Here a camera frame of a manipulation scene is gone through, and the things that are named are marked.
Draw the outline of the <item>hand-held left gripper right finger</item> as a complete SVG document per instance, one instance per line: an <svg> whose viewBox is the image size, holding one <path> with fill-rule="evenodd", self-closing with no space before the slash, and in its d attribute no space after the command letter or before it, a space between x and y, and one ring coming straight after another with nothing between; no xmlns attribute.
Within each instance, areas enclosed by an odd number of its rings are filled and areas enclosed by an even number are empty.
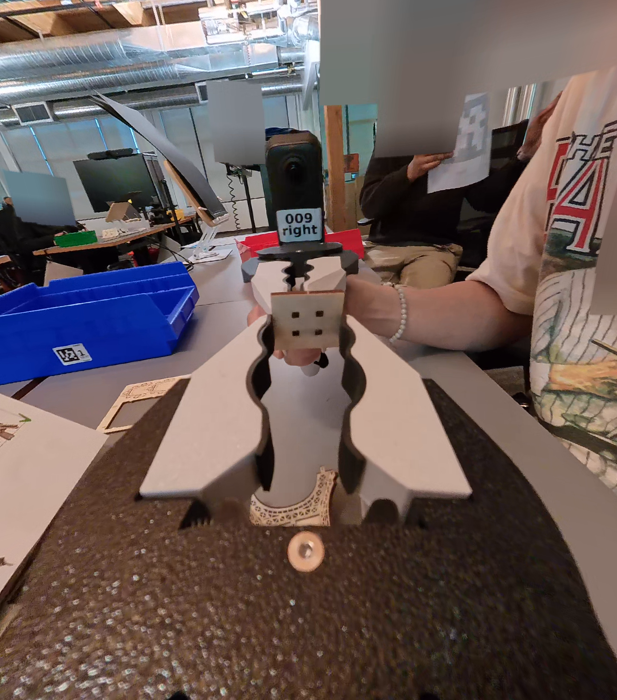
<svg viewBox="0 0 617 700"><path fill-rule="evenodd" d="M345 492L362 509L468 499L472 488L419 373L352 316L341 323L339 350L349 398L338 458Z"/></svg>

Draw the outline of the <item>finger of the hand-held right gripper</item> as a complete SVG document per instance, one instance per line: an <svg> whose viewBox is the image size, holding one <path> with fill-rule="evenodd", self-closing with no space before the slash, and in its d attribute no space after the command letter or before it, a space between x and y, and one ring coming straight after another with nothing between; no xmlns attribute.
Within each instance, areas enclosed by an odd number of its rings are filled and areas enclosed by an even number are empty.
<svg viewBox="0 0 617 700"><path fill-rule="evenodd" d="M294 266L288 260L260 261L251 279L254 300L268 316L272 314L272 294L300 290L300 286L296 287Z"/></svg>
<svg viewBox="0 0 617 700"><path fill-rule="evenodd" d="M319 257L307 261L303 292L346 290L346 272L340 257Z"/></svg>

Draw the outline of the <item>square wooden four-hole piece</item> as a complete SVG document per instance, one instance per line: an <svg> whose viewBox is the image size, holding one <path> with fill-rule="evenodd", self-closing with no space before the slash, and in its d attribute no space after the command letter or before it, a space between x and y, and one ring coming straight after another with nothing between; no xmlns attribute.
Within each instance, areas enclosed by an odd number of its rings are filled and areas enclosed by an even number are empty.
<svg viewBox="0 0 617 700"><path fill-rule="evenodd" d="M275 349L281 351L338 347L343 291L273 293L270 296Z"/></svg>

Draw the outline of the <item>wooden lattice tower base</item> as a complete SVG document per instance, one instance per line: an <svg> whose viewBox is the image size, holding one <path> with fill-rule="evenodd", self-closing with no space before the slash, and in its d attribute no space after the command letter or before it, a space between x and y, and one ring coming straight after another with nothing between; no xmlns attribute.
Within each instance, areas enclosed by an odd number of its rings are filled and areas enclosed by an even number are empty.
<svg viewBox="0 0 617 700"><path fill-rule="evenodd" d="M311 493L293 505L274 507L262 503L252 495L250 522L255 526L330 526L331 499L336 488L338 473L321 467Z"/></svg>

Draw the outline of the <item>person's right forearm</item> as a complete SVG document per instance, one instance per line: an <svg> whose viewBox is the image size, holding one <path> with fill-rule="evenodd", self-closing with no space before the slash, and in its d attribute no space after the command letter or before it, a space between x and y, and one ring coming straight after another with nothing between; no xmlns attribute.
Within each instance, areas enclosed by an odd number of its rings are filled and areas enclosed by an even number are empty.
<svg viewBox="0 0 617 700"><path fill-rule="evenodd" d="M488 285L463 281L440 288L400 288L405 326L400 339L451 351L489 351L527 337L531 316L505 308Z"/></svg>

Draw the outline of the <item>black-framed standing desk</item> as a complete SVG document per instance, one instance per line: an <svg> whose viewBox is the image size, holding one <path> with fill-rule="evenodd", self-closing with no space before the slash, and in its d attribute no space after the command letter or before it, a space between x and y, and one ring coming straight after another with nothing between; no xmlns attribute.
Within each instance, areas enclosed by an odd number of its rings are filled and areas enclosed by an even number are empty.
<svg viewBox="0 0 617 700"><path fill-rule="evenodd" d="M250 222L250 232L252 234L259 233L257 223L254 217L254 208L252 204L252 198L250 194L249 178L254 172L260 172L260 166L258 164L250 165L237 165L231 163L224 163L226 169L226 179L228 181L228 189L231 203L231 212L233 214L235 230L242 231L240 225L240 218L237 210L239 199L239 194L236 192L235 180L238 181L238 185L242 186L244 193L244 201L247 208L247 216Z"/></svg>

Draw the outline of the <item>person's right hand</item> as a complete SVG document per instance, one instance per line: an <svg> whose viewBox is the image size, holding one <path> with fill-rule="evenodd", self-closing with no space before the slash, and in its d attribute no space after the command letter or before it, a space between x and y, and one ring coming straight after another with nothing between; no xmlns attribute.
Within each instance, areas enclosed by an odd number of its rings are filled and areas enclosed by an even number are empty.
<svg viewBox="0 0 617 700"><path fill-rule="evenodd" d="M365 328L383 337L393 336L400 327L401 306L398 291L390 286L375 284L365 275L346 278L345 312L355 317ZM265 316L256 304L247 315L247 325ZM275 350L273 356L288 365L304 367L319 360L321 349Z"/></svg>

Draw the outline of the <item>red plastic bin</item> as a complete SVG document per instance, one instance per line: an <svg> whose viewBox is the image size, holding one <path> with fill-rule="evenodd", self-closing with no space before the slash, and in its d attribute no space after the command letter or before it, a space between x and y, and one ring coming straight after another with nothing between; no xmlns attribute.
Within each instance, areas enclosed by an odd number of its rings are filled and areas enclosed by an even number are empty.
<svg viewBox="0 0 617 700"><path fill-rule="evenodd" d="M345 250L355 252L359 259L364 258L364 242L357 229L344 230L341 232L327 232L326 242L337 242ZM273 248L279 245L278 232L270 231L246 236L235 237L235 245L243 262L250 258L258 257L261 250Z"/></svg>

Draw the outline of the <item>white panel stand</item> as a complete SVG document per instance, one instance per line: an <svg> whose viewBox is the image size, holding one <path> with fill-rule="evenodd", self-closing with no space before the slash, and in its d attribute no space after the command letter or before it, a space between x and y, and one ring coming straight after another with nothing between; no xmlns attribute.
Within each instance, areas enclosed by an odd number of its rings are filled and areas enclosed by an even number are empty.
<svg viewBox="0 0 617 700"><path fill-rule="evenodd" d="M229 215L225 214L214 218L211 223L205 223L206 229L202 232L200 239L193 244L189 244L185 249L190 250L190 256L187 261L190 264L205 263L222 259L220 253L214 253L212 248L216 241L216 230L221 227L229 219Z"/></svg>

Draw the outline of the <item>black tilted panel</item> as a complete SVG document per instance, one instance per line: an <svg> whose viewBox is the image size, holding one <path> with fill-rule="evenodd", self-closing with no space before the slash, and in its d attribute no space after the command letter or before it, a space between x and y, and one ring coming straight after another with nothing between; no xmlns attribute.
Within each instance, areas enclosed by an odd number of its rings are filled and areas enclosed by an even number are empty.
<svg viewBox="0 0 617 700"><path fill-rule="evenodd" d="M164 157L171 176L191 201L200 217L210 226L224 223L228 217L225 206L216 196L207 178L181 150L148 121L143 114L110 98L95 93L90 97L95 105L128 125L146 139Z"/></svg>

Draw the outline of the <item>blue plastic bin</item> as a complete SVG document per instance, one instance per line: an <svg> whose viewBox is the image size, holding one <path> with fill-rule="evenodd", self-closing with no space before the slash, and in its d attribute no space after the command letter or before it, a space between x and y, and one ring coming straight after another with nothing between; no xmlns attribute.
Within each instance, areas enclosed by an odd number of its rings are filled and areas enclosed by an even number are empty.
<svg viewBox="0 0 617 700"><path fill-rule="evenodd" d="M181 262L0 295L0 385L171 355L199 290Z"/></svg>

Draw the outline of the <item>black computer monitor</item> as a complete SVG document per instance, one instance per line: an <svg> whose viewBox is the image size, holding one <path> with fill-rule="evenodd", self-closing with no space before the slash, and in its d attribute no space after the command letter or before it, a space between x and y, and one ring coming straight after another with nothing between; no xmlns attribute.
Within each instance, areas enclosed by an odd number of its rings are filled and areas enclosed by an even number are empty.
<svg viewBox="0 0 617 700"><path fill-rule="evenodd" d="M108 211L111 203L131 199L137 209L152 206L159 192L142 154L102 160L73 162L86 197L95 214Z"/></svg>

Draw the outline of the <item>white instruction booklet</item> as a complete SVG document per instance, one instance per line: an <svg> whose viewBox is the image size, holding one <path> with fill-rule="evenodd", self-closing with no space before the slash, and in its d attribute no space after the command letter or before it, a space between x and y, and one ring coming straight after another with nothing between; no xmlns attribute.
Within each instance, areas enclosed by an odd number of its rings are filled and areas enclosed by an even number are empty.
<svg viewBox="0 0 617 700"><path fill-rule="evenodd" d="M0 394L0 606L106 440Z"/></svg>

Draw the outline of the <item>wooden post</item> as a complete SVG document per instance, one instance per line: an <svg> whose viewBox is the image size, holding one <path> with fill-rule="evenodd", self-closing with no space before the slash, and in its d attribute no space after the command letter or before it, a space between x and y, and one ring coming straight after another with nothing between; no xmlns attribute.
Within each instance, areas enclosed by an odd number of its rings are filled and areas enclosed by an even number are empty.
<svg viewBox="0 0 617 700"><path fill-rule="evenodd" d="M324 106L324 130L328 166L329 226L346 230L345 173L342 106Z"/></svg>

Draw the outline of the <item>silver ventilation duct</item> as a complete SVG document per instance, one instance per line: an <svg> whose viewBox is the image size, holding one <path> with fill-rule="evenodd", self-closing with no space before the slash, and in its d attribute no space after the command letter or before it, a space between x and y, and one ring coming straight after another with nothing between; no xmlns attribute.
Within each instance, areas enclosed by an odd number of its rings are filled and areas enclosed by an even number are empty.
<svg viewBox="0 0 617 700"><path fill-rule="evenodd" d="M304 54L284 36L208 45L200 22L10 43L0 46L0 109L278 71Z"/></svg>

